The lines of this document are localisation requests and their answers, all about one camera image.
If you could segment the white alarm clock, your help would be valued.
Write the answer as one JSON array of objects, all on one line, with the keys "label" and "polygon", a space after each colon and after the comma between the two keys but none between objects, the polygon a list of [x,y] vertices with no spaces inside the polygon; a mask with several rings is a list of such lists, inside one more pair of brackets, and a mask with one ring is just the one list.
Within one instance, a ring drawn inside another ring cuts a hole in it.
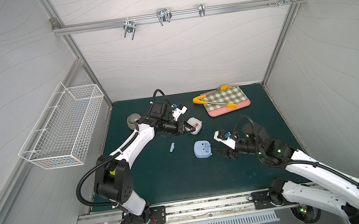
[{"label": "white alarm clock", "polygon": [[191,132],[192,135],[197,135],[202,129],[202,121],[197,118],[191,117],[187,120],[187,123],[195,128],[195,130]]}]

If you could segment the blue alarm clock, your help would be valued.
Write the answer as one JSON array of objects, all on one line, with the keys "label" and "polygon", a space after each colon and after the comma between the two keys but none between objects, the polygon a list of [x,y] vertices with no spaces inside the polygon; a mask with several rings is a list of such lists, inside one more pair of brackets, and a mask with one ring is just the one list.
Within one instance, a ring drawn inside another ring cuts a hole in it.
[{"label": "blue alarm clock", "polygon": [[198,159],[209,158],[212,155],[212,148],[210,142],[207,140],[200,140],[194,143],[194,154]]}]

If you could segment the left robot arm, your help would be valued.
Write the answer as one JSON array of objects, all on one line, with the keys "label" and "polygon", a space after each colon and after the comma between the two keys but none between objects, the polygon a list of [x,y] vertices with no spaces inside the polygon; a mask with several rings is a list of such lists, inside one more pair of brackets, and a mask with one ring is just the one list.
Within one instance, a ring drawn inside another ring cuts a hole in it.
[{"label": "left robot arm", "polygon": [[101,156],[97,164],[101,168],[95,172],[94,192],[111,202],[113,208],[119,208],[129,215],[134,224],[148,224],[150,206],[134,190],[131,168],[145,146],[157,133],[178,136],[193,133],[195,127],[181,118],[187,111],[182,104],[153,102],[147,114],[134,119],[133,133],[108,157]]}]

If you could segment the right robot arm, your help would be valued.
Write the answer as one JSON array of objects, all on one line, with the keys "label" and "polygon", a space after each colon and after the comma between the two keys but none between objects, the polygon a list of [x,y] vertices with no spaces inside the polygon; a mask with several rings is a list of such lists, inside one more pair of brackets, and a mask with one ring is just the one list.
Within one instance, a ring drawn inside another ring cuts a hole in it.
[{"label": "right robot arm", "polygon": [[226,145],[222,151],[225,157],[236,160],[240,154],[255,155],[269,168],[283,169],[317,184],[314,188],[277,178],[265,196],[272,205],[297,204],[295,213],[302,221],[307,220],[307,211],[312,208],[359,224],[359,178],[327,166],[284,141],[270,139],[257,123],[244,125],[242,136],[220,130],[213,138]]}]

